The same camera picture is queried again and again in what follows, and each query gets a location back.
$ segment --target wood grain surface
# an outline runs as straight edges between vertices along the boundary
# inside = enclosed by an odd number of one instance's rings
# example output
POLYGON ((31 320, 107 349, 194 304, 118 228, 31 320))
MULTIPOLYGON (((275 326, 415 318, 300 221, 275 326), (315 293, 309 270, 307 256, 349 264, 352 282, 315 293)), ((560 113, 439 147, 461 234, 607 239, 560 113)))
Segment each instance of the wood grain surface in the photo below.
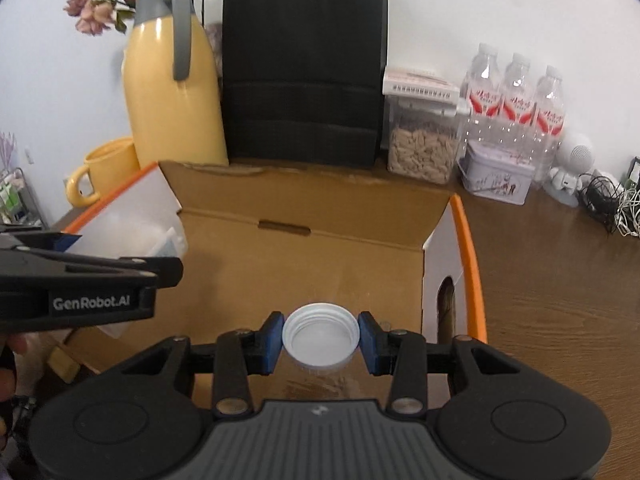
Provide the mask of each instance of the wood grain surface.
POLYGON ((640 479, 640 240, 531 191, 524 206, 456 189, 489 343, 594 400, 612 427, 598 480, 640 479))

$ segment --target white logo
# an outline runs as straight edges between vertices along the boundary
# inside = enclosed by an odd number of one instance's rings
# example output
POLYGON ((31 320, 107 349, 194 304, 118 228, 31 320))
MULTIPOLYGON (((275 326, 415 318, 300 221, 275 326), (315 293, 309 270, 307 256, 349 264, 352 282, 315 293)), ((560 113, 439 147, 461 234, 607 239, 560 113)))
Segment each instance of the white logo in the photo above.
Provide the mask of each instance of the white logo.
POLYGON ((57 311, 61 310, 85 310, 92 308, 114 308, 119 306, 129 306, 131 304, 130 295, 120 296, 116 298, 88 298, 83 296, 79 300, 63 300, 55 298, 53 300, 53 308, 57 311))
POLYGON ((325 413, 329 413, 329 408, 320 404, 311 410, 315 416, 323 416, 325 413))

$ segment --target human hand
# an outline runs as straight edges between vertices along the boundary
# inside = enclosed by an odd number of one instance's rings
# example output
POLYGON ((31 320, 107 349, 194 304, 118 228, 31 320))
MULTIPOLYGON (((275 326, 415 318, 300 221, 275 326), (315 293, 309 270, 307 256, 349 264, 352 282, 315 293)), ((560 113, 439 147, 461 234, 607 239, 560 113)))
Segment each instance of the human hand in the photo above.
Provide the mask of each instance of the human hand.
MULTIPOLYGON (((28 345, 27 339, 22 334, 13 334, 7 337, 5 345, 17 354, 26 354, 28 345)), ((2 363, 0 365, 12 366, 12 368, 0 368, 0 402, 9 402, 15 393, 15 362, 13 356, 9 363, 6 362, 4 356, 2 356, 2 363)), ((0 416, 0 449, 4 449, 6 446, 6 434, 8 432, 8 418, 7 413, 10 415, 11 406, 8 406, 6 410, 0 410, 0 413, 4 416, 0 416)))

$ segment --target yellow thermos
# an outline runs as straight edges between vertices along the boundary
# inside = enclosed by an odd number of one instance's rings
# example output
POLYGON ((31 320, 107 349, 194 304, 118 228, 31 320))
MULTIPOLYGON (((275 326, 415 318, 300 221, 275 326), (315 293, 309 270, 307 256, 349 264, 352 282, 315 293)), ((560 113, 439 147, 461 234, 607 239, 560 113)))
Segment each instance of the yellow thermos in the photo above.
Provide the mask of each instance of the yellow thermos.
POLYGON ((216 64, 191 0, 136 0, 123 78, 141 167, 228 164, 216 64))

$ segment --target bottle cap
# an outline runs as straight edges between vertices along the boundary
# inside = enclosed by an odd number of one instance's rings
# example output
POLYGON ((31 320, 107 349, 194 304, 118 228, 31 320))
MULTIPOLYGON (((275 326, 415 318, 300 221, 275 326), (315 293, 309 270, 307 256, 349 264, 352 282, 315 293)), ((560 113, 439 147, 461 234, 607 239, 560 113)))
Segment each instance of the bottle cap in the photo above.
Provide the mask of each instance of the bottle cap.
POLYGON ((360 342, 360 327, 351 313, 332 303, 301 306, 287 317, 282 344, 295 361, 311 370, 347 364, 360 342))
POLYGON ((555 66, 551 66, 551 65, 547 66, 546 75, 554 79, 562 79, 562 74, 555 66))
POLYGON ((480 54, 485 54, 486 56, 497 56, 498 49, 494 46, 491 46, 486 43, 480 43, 480 47, 478 48, 478 52, 480 54))
POLYGON ((524 66, 531 66, 531 60, 527 56, 523 56, 517 52, 514 52, 513 54, 513 62, 524 66))

